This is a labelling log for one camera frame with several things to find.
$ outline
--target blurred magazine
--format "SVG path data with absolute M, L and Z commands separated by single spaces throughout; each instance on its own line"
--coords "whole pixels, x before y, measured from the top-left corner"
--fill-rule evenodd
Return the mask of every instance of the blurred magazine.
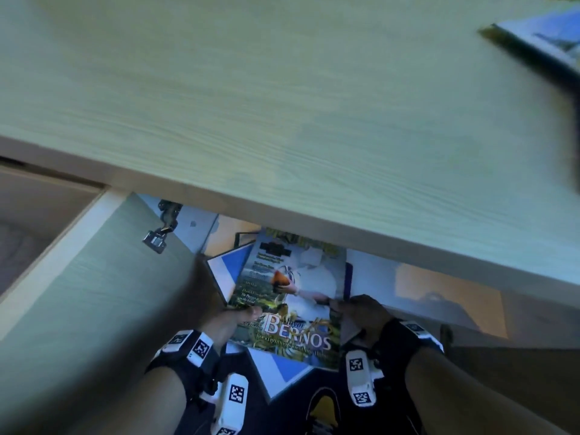
M 346 249 L 263 229 L 228 305 L 259 305 L 262 316 L 236 329 L 232 341 L 319 368 L 338 370 Z
M 509 33 L 580 75 L 580 8 L 503 21 L 495 27 Z

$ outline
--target shoelace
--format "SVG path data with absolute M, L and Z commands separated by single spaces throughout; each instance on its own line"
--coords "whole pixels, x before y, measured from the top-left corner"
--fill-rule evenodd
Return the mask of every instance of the shoelace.
M 312 421 L 312 431 L 310 433 L 313 435 L 334 435 L 333 432 L 334 428 L 330 424 L 318 420 Z

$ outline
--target person's left hand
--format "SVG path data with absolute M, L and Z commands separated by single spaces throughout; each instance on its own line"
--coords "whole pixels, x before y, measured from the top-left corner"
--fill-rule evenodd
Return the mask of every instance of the person's left hand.
M 221 347 L 233 336 L 238 324 L 255 321 L 262 314 L 261 307 L 248 307 L 245 310 L 227 310 L 212 317 L 200 330 L 214 341 L 214 349 L 219 353 Z

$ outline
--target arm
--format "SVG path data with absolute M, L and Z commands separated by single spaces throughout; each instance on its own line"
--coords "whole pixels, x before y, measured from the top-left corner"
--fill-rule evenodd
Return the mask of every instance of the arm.
M 381 345 L 388 339 L 385 325 L 394 317 L 373 298 L 355 296 L 348 303 L 331 301 L 330 306 L 366 331 L 369 347 L 379 338 Z M 401 377 L 429 435 L 566 433 L 484 386 L 431 348 L 420 348 L 401 370 Z
M 260 307 L 243 311 L 225 311 L 204 324 L 200 331 L 214 341 L 219 353 L 239 323 L 255 320 Z M 103 435 L 172 434 L 185 410 L 185 389 L 178 375 L 170 368 L 149 371 L 143 378 L 104 413 L 90 423 L 90 433 Z

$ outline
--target person's right hand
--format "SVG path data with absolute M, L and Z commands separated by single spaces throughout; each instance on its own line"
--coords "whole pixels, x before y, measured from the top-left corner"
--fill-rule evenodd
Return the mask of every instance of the person's right hand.
M 379 337 L 385 324 L 395 319 L 380 303 L 368 295 L 353 296 L 349 301 L 330 301 L 330 308 L 352 319 L 365 330 L 365 343 L 372 346 Z

